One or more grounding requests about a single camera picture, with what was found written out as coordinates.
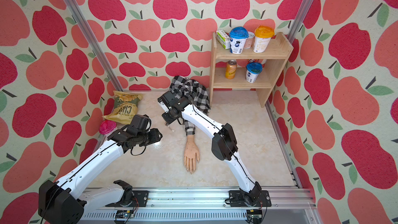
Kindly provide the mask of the mannequin hand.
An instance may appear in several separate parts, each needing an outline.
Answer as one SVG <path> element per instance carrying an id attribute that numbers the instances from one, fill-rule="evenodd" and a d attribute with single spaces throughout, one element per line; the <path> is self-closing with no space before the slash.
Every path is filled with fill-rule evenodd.
<path id="1" fill-rule="evenodd" d="M 188 135 L 184 149 L 184 167 L 193 174 L 197 169 L 197 163 L 200 161 L 200 150 L 195 143 L 194 135 Z"/>

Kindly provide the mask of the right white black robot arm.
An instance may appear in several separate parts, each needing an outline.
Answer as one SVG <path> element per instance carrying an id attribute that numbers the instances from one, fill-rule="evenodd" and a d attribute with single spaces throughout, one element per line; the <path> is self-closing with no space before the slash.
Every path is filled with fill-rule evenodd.
<path id="1" fill-rule="evenodd" d="M 158 98 L 164 110 L 162 118 L 166 125 L 182 118 L 201 129 L 211 139 L 213 155 L 228 164 L 235 176 L 239 190 L 232 190 L 225 204 L 231 207 L 270 207 L 269 193 L 250 175 L 238 152 L 237 140 L 232 126 L 220 124 L 201 112 L 185 97 L 177 97 L 176 93 L 166 92 Z"/>

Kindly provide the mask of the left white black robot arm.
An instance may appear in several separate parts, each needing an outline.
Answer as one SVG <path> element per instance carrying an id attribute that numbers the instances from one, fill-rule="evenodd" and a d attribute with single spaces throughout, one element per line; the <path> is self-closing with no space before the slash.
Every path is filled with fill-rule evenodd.
<path id="1" fill-rule="evenodd" d="M 139 198 L 132 186 L 116 180 L 110 186 L 85 193 L 89 184 L 113 161 L 132 151 L 159 142 L 162 134 L 151 127 L 147 115 L 136 115 L 130 124 L 112 132 L 101 147 L 79 166 L 55 182 L 47 180 L 39 188 L 38 214 L 51 224 L 76 224 L 87 213 L 110 206 L 131 207 L 136 211 Z"/>

